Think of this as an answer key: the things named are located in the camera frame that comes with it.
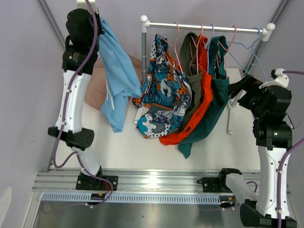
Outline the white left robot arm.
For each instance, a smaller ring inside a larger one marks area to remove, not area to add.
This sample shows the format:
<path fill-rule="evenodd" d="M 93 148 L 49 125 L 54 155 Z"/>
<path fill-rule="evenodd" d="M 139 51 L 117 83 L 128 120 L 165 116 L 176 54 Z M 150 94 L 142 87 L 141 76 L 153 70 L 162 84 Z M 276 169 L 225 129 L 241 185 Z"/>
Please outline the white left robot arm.
<path fill-rule="evenodd" d="M 56 168 L 62 168 L 67 163 L 64 161 L 59 165 L 56 162 L 59 142 L 65 142 L 71 148 L 71 154 L 77 156 L 82 173 L 88 176 L 86 184 L 98 190 L 103 185 L 103 178 L 97 175 L 101 167 L 92 149 L 95 133 L 83 127 L 82 113 L 87 86 L 98 57 L 98 37 L 103 34 L 103 29 L 98 12 L 90 13 L 86 9 L 69 12 L 66 28 L 68 36 L 62 56 L 64 88 L 61 107 L 55 126 L 47 131 L 56 139 L 52 162 Z"/>

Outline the dark teal shorts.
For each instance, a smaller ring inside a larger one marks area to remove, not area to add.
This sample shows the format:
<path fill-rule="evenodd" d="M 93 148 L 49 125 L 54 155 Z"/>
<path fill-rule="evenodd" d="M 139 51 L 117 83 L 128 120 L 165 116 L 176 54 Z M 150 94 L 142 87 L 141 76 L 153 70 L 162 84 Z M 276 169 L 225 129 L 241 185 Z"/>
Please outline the dark teal shorts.
<path fill-rule="evenodd" d="M 211 94 L 213 98 L 198 125 L 189 136 L 178 144 L 178 150 L 185 158 L 190 156 L 194 143 L 209 136 L 229 101 L 229 77 L 224 68 L 224 56 L 227 50 L 228 45 L 225 36 L 213 37 L 209 42 L 207 73 L 211 76 Z"/>

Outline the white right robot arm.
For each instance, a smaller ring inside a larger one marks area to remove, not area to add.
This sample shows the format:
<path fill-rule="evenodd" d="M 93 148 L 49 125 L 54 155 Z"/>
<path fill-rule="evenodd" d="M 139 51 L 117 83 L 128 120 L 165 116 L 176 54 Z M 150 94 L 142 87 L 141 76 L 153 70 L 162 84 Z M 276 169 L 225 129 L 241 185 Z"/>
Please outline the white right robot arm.
<path fill-rule="evenodd" d="M 262 83 L 251 75 L 230 84 L 228 94 L 234 98 L 241 91 L 246 93 L 238 100 L 241 107 L 251 111 L 253 134 L 260 160 L 259 192 L 255 193 L 237 169 L 223 169 L 217 179 L 221 191 L 229 191 L 240 203 L 240 218 L 244 227 L 295 228 L 287 204 L 287 166 L 292 147 L 291 127 L 284 121 L 291 103 L 292 93 L 279 77 Z"/>

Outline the light blue shorts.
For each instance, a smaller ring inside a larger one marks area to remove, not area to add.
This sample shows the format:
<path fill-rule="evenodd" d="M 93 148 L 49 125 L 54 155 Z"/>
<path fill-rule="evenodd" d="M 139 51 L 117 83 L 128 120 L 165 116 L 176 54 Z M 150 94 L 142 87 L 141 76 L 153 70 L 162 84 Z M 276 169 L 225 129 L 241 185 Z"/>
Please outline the light blue shorts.
<path fill-rule="evenodd" d="M 103 17 L 100 21 L 104 34 L 99 36 L 99 55 L 106 74 L 106 96 L 101 111 L 112 130 L 119 133 L 124 128 L 129 98 L 141 96 L 141 83 L 110 24 Z"/>

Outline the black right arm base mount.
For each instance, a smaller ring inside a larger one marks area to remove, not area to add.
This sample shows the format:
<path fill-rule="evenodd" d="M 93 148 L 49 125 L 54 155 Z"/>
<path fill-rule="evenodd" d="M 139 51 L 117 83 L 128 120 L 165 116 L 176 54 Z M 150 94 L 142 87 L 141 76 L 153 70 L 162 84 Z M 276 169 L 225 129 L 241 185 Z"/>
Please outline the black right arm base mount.
<path fill-rule="evenodd" d="M 205 177 L 196 181 L 202 185 L 204 193 L 231 193 L 231 190 L 226 187 L 224 182 L 219 178 Z"/>

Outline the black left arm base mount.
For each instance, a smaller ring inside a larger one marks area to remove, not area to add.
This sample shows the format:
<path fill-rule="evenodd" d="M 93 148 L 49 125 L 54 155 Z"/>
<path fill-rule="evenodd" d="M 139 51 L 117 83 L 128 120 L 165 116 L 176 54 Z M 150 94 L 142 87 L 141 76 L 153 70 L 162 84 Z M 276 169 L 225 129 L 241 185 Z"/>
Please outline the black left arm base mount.
<path fill-rule="evenodd" d="M 76 182 L 76 189 L 77 190 L 101 190 L 101 191 L 113 191 L 117 190 L 118 186 L 118 176 L 113 175 L 103 175 L 102 168 L 99 169 L 97 173 L 97 177 L 103 178 L 104 180 L 96 179 L 92 176 L 88 176 L 83 172 L 80 172 L 77 182 Z"/>

